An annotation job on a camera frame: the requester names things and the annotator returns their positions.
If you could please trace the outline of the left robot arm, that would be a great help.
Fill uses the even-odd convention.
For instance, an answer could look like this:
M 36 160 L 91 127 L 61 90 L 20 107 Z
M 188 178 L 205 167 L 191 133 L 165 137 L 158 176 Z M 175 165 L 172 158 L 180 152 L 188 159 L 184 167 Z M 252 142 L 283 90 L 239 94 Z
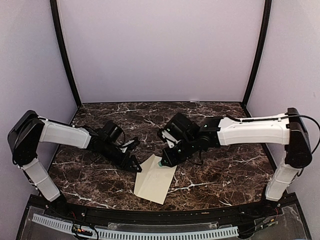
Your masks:
M 51 203 L 51 210 L 58 217 L 67 218 L 71 208 L 62 200 L 62 192 L 38 159 L 39 143 L 89 150 L 102 155 L 119 169 L 140 173 L 142 168 L 136 156 L 130 153 L 140 141 L 135 137 L 117 144 L 117 139 L 124 135 L 124 131 L 112 120 L 97 129 L 89 126 L 76 127 L 49 120 L 33 110 L 28 110 L 8 133 L 7 142 L 13 164 L 22 169 L 41 195 Z

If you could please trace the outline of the cream paper envelope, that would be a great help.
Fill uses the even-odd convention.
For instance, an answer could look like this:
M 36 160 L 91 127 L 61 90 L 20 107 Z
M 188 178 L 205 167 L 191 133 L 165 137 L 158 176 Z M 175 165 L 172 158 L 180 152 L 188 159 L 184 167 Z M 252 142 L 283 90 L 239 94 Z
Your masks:
M 151 155 L 136 174 L 133 194 L 139 198 L 163 205 L 174 178 L 177 166 L 160 166 L 162 158 Z

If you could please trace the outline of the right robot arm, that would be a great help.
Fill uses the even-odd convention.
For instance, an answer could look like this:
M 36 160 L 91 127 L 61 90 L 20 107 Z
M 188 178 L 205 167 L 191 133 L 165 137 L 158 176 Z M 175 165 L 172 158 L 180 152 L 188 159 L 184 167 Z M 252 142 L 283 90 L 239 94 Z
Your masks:
M 294 107 L 286 113 L 265 117 L 206 117 L 201 125 L 178 112 L 158 131 L 168 146 L 162 150 L 160 166 L 173 168 L 195 153 L 234 144 L 279 144 L 284 156 L 265 189 L 265 198 L 255 205 L 255 213 L 266 217 L 275 208 L 287 187 L 313 159 L 305 115 Z

